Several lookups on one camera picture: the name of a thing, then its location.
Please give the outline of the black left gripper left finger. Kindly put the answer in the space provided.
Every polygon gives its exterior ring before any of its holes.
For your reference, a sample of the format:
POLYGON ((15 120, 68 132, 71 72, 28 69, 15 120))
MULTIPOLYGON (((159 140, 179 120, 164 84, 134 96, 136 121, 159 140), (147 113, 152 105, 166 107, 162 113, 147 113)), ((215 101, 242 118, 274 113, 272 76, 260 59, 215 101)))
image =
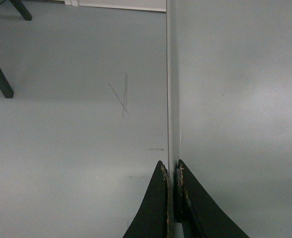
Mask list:
POLYGON ((162 161, 157 162, 141 206, 124 237, 174 237, 172 183, 162 161))

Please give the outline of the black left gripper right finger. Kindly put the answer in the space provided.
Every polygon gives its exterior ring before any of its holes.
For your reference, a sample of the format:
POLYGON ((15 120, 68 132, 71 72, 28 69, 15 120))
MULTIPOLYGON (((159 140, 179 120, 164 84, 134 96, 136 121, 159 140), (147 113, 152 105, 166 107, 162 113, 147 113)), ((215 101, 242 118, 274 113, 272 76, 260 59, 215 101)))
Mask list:
POLYGON ((175 170, 175 219, 185 238, 247 238, 248 235, 217 205, 185 162, 175 170))

